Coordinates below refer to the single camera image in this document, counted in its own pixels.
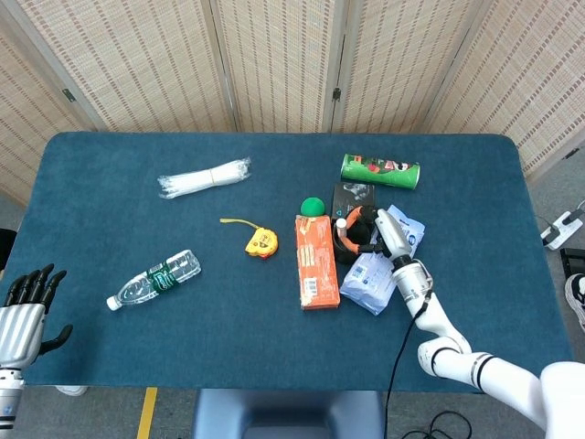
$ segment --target water bottle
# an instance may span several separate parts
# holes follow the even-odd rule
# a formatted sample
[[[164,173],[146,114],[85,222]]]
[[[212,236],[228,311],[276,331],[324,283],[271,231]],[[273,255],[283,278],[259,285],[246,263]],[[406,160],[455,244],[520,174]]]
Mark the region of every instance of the water bottle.
[[[141,304],[192,278],[200,271],[201,266],[193,252],[183,250],[165,262],[135,276],[122,287],[117,295],[108,297],[106,303],[112,311],[124,305]]]

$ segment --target orange box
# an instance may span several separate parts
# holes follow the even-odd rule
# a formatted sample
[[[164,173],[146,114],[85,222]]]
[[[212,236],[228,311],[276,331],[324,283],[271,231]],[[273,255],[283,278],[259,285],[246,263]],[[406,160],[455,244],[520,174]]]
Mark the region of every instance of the orange box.
[[[337,308],[339,286],[335,270],[331,220],[297,216],[296,259],[301,282],[301,308]]]

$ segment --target yellow tape measure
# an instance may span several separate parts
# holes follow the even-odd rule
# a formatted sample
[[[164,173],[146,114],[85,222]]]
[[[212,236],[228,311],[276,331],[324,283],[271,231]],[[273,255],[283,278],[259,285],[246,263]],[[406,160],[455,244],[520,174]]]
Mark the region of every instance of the yellow tape measure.
[[[246,253],[250,256],[260,256],[262,259],[268,259],[278,250],[278,238],[272,230],[264,229],[244,219],[220,218],[219,222],[224,224],[228,222],[240,222],[256,229],[245,249]]]

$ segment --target green can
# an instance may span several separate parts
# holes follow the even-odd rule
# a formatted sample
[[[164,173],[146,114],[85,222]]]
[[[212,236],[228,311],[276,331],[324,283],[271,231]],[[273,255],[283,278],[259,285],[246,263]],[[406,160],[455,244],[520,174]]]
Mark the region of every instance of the green can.
[[[420,165],[399,163],[384,158],[346,154],[341,177],[381,185],[414,189],[419,183]]]

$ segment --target power outlet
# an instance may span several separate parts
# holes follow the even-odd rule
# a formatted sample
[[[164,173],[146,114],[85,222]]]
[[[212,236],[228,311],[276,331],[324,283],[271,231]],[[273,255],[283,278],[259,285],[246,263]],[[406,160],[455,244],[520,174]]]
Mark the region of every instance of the power outlet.
[[[547,247],[550,250],[556,250],[560,247],[563,242],[565,242],[570,236],[575,233],[582,225],[582,221],[580,219],[575,219],[574,221],[570,222],[567,225],[563,224],[563,220],[570,215],[570,212],[563,213],[560,217],[557,218],[553,224],[558,228],[559,235],[553,242],[547,244]],[[540,233],[540,238],[543,240],[549,235],[550,227],[548,227],[545,231]]]

